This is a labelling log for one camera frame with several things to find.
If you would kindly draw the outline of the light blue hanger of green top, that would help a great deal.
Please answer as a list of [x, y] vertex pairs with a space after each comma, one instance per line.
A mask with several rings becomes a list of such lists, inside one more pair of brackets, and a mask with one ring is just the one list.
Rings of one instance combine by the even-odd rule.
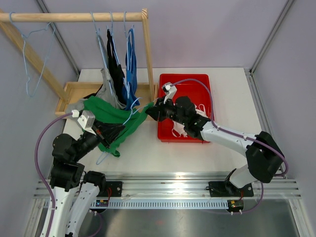
[[[125, 129], [120, 133], [122, 135], [121, 141], [124, 142], [126, 138], [134, 133], [136, 129], [145, 121], [148, 116], [145, 113], [146, 109], [153, 107], [157, 99], [158, 98], [143, 107], [129, 111], [106, 108], [106, 113], [102, 112], [100, 117], [101, 119], [106, 119], [106, 122], [121, 123], [125, 126]], [[102, 151], [102, 154], [96, 161], [96, 165], [100, 165], [108, 155], [113, 155], [117, 158], [120, 157], [120, 153], [117, 148], [118, 147], [106, 149], [103, 145], [99, 145], [99, 149]]]

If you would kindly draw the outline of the green tank top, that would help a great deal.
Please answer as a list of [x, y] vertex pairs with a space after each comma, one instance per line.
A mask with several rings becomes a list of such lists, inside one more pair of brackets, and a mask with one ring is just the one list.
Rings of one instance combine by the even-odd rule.
[[150, 102], [142, 108], [142, 111], [138, 111], [135, 108], [132, 111], [125, 111], [116, 109], [110, 103], [95, 96], [91, 96], [83, 104], [84, 109], [91, 111], [95, 115], [96, 120], [103, 123], [123, 124], [125, 126], [125, 129], [109, 148], [102, 144], [98, 145], [100, 151], [110, 153], [115, 157], [120, 157], [120, 152], [118, 151], [120, 144], [138, 129], [148, 116], [146, 110], [154, 106], [154, 102]]

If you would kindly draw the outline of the white camisole tank top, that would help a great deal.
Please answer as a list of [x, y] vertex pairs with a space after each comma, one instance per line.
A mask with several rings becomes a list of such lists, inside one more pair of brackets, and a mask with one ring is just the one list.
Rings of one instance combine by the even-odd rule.
[[175, 137], [191, 137], [202, 140], [201, 130], [210, 121], [205, 112], [205, 106], [200, 107], [194, 104], [188, 111], [183, 110], [182, 116], [173, 121], [172, 135]]

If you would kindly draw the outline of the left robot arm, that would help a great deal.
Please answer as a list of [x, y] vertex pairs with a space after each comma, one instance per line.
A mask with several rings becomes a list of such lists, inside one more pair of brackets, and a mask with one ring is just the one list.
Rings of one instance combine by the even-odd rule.
[[110, 197], [120, 197], [121, 181], [107, 182], [103, 173], [84, 172], [79, 160], [99, 144], [109, 147], [124, 130], [122, 124], [97, 122], [85, 131], [79, 139], [69, 134], [60, 134], [53, 141], [54, 157], [49, 185], [53, 197], [50, 199], [43, 237], [76, 237], [84, 217], [96, 197], [99, 207], [108, 207]]

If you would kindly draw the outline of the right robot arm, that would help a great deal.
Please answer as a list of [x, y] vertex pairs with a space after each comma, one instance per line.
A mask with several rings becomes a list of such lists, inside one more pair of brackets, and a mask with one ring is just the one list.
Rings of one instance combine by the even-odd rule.
[[224, 181], [209, 185], [213, 197], [238, 197], [253, 182], [270, 183], [284, 162], [283, 153], [269, 133], [246, 135], [220, 127], [198, 114], [187, 96], [175, 102], [159, 98], [154, 106], [146, 109], [146, 114], [158, 122], [170, 119], [183, 125], [188, 136], [225, 146], [246, 158], [246, 165], [233, 169]]

